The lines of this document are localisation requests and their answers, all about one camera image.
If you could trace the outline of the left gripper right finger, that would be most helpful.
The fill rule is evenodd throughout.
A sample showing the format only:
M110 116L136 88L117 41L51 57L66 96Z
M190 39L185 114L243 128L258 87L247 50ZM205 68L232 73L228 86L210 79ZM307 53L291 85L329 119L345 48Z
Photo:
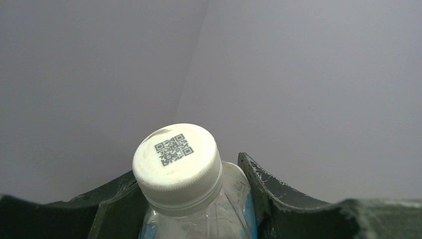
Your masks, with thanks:
M420 199L345 199L308 196L263 169L247 153L238 166L250 185L260 239L419 239Z

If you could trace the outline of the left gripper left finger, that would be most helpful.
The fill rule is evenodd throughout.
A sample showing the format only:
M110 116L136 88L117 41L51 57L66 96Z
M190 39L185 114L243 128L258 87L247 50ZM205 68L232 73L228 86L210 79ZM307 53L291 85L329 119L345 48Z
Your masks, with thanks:
M131 171L63 202L0 197L2 239L136 239L147 201Z

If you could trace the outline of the blue label water bottle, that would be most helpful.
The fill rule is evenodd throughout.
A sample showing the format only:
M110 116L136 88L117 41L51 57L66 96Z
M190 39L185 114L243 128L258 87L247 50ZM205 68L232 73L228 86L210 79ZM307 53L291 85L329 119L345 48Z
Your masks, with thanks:
M147 136L132 171L148 205L141 239L255 239L252 189L205 128L172 124Z

